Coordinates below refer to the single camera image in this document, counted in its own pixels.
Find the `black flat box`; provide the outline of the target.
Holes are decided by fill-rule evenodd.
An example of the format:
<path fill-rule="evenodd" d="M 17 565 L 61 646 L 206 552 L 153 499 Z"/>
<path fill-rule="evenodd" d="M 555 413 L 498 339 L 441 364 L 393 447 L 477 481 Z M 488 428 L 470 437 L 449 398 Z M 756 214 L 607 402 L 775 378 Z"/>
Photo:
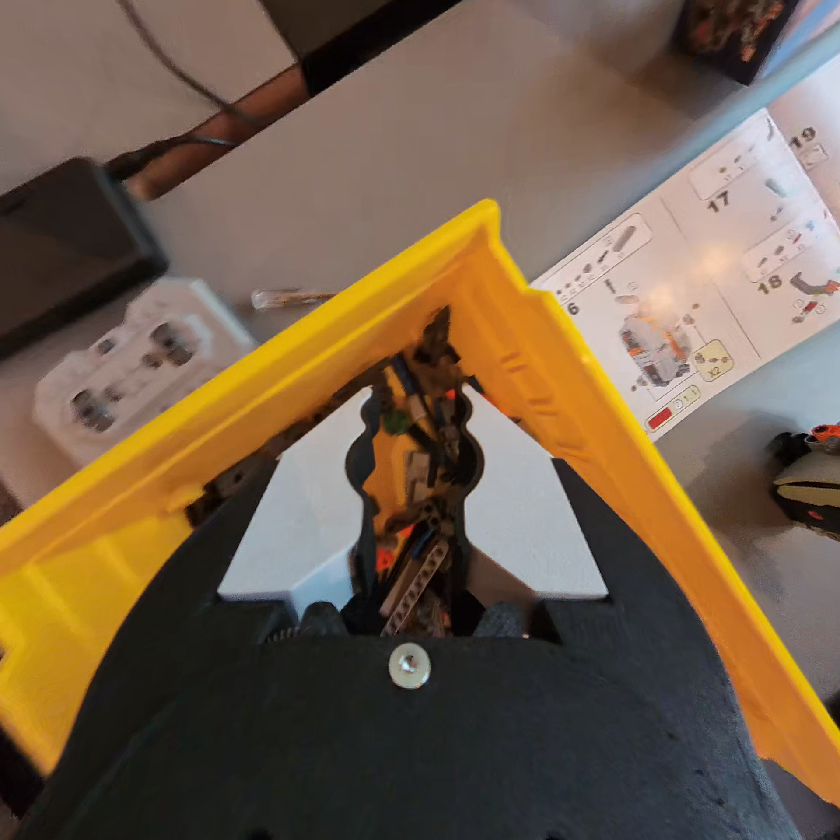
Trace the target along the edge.
<path fill-rule="evenodd" d="M 126 190 L 88 157 L 1 195 L 1 358 L 65 328 L 170 261 Z"/>

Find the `yellow plastic bin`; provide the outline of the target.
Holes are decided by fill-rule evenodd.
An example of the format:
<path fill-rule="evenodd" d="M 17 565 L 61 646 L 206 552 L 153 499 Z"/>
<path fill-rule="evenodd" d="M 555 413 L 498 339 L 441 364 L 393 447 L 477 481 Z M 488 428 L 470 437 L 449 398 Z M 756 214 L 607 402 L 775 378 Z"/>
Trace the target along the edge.
<path fill-rule="evenodd" d="M 51 774 L 102 657 L 191 534 L 207 483 L 401 349 L 436 310 L 493 404 L 641 537 L 706 625 L 763 759 L 839 804 L 838 727 L 666 462 L 548 292 L 461 213 L 82 469 L 1 531 L 2 755 Z"/>

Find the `building instruction booklet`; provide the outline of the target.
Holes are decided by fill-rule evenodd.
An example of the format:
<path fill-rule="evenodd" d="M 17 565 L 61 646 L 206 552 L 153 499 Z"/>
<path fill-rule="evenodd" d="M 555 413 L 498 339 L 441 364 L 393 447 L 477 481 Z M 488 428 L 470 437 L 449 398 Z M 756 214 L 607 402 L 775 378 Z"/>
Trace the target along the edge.
<path fill-rule="evenodd" d="M 768 109 L 546 270 L 653 441 L 838 320 L 838 225 Z"/>

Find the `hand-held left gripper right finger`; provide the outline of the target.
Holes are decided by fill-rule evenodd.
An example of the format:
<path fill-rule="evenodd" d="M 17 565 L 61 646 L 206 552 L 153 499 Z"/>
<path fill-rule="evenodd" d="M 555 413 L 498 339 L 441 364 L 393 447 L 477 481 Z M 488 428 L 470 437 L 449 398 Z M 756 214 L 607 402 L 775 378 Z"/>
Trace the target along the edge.
<path fill-rule="evenodd" d="M 480 606 L 599 602 L 608 590 L 549 451 L 466 385 L 477 448 L 464 500 L 466 590 Z"/>

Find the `pile of building bricks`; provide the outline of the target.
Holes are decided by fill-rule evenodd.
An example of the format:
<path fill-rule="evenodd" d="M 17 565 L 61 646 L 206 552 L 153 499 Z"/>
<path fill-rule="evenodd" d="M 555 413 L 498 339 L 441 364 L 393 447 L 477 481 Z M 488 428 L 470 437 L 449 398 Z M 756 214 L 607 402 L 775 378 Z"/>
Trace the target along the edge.
<path fill-rule="evenodd" d="M 313 414 L 211 479 L 186 508 L 190 525 L 198 529 L 264 470 L 272 468 L 273 475 L 290 446 L 356 391 L 374 387 L 381 419 L 374 470 L 364 483 L 374 505 L 374 589 L 341 610 L 327 604 L 351 634 L 467 634 L 483 607 L 466 592 L 464 500 L 476 477 L 477 448 L 466 441 L 462 390 L 482 389 L 461 369 L 451 324 L 450 307 L 436 310 L 413 343 L 373 363 Z M 268 602 L 278 602 L 282 616 L 269 637 L 295 634 L 304 613 L 296 617 L 284 602 Z"/>

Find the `small clear plastic bag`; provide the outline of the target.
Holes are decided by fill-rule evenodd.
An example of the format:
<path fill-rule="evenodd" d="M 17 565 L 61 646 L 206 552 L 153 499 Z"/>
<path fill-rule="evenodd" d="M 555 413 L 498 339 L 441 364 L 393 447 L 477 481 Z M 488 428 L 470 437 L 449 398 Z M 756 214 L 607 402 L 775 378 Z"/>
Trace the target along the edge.
<path fill-rule="evenodd" d="M 336 291 L 298 288 L 255 290 L 250 295 L 250 303 L 256 312 L 288 310 L 319 306 L 334 299 L 338 294 Z"/>

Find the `partly built toy model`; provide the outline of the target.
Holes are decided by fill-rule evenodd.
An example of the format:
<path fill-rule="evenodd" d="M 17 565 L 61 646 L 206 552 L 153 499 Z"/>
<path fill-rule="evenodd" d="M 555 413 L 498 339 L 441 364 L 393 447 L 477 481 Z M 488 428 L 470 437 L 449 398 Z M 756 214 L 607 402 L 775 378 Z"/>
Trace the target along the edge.
<path fill-rule="evenodd" d="M 769 444 L 780 468 L 770 495 L 796 526 L 839 540 L 839 424 L 783 432 Z"/>

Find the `dark printed box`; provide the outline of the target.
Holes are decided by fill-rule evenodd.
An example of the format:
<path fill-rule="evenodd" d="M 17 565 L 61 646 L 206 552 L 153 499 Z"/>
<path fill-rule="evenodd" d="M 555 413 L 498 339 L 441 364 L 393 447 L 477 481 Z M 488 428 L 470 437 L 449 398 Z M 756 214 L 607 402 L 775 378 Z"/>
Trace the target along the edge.
<path fill-rule="evenodd" d="M 718 74 L 748 86 L 762 73 L 799 1 L 685 1 L 673 47 Z"/>

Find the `white plastic parts tray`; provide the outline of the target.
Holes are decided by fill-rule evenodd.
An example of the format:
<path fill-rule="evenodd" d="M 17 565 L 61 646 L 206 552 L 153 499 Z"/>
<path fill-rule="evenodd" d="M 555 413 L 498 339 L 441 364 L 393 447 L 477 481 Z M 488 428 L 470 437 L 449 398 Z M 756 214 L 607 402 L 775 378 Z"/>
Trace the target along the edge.
<path fill-rule="evenodd" d="M 205 281 L 157 280 L 117 327 L 43 377 L 33 418 L 81 468 L 256 347 Z"/>

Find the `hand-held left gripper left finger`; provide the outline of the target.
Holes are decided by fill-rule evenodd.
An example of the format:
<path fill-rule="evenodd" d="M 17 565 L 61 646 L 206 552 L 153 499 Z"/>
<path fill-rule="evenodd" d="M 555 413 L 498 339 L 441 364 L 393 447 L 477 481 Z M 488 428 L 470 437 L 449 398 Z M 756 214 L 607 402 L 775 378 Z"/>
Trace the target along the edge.
<path fill-rule="evenodd" d="M 375 467 L 381 398 L 362 387 L 278 459 L 218 587 L 226 602 L 318 602 L 341 610 L 375 588 Z"/>

